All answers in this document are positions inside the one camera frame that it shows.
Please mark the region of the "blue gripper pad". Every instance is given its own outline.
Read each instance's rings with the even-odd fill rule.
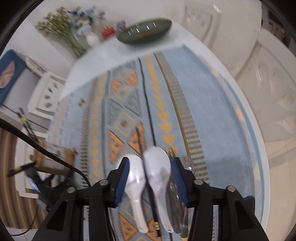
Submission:
[[[118,206],[118,204],[121,203],[124,189],[126,187],[126,181],[128,179],[129,169],[130,169],[130,163],[129,163],[129,159],[127,158],[127,162],[123,168],[120,179],[119,179],[116,189],[115,189],[114,204],[116,207]]]
[[[171,160],[170,164],[172,167],[172,173],[174,176],[174,180],[175,180],[181,201],[185,205],[185,207],[187,207],[189,201],[187,199],[186,185],[184,183],[184,180],[183,180],[180,170],[178,168],[177,162],[175,159],[173,159],[173,160]]]

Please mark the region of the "pink pattern on cushion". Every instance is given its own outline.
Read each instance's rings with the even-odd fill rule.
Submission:
[[[11,61],[9,65],[7,65],[6,69],[1,73],[0,88],[4,88],[5,86],[8,85],[14,73],[15,73],[15,63],[14,61]]]

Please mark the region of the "metal screw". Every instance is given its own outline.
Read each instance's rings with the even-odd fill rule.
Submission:
[[[195,183],[196,185],[202,185],[202,184],[203,184],[203,180],[201,180],[201,179],[195,179],[195,180],[194,180],[194,183]]]
[[[236,188],[234,186],[228,186],[227,187],[228,191],[234,192]]]
[[[109,184],[109,181],[108,181],[107,179],[102,179],[102,180],[99,181],[99,184],[100,184],[101,186],[106,186],[106,185]]]
[[[74,187],[70,187],[70,188],[67,189],[67,192],[68,193],[75,192],[75,188]]]

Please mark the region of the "green bowl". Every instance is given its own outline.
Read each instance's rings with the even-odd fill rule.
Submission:
[[[153,18],[127,27],[116,38],[126,44],[143,44],[165,35],[171,25],[169,19]]]

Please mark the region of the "red object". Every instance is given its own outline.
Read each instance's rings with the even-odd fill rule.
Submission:
[[[114,33],[115,33],[114,27],[105,27],[105,30],[101,32],[104,38],[108,38]]]

